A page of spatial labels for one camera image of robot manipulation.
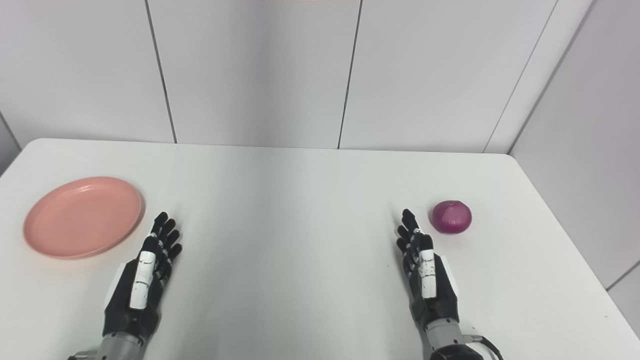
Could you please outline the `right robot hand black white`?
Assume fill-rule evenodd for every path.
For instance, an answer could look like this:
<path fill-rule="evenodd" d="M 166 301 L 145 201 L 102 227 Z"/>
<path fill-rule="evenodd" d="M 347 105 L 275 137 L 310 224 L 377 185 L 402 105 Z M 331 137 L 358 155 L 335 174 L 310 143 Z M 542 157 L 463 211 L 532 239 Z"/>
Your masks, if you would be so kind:
<path fill-rule="evenodd" d="M 403 209 L 397 247 L 410 289 L 410 312 L 425 330 L 434 321 L 459 322 L 458 297 L 434 240 L 419 227 L 415 215 Z"/>

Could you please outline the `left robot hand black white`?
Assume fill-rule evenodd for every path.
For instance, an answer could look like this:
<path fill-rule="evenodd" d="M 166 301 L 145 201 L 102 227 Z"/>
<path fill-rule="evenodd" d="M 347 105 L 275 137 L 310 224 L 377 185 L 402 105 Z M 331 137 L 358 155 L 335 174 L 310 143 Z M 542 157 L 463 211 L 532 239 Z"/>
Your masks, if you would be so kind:
<path fill-rule="evenodd" d="M 160 212 L 137 256 L 126 263 L 104 311 L 102 335 L 123 333 L 144 344 L 157 331 L 160 303 L 183 246 L 176 221 Z"/>

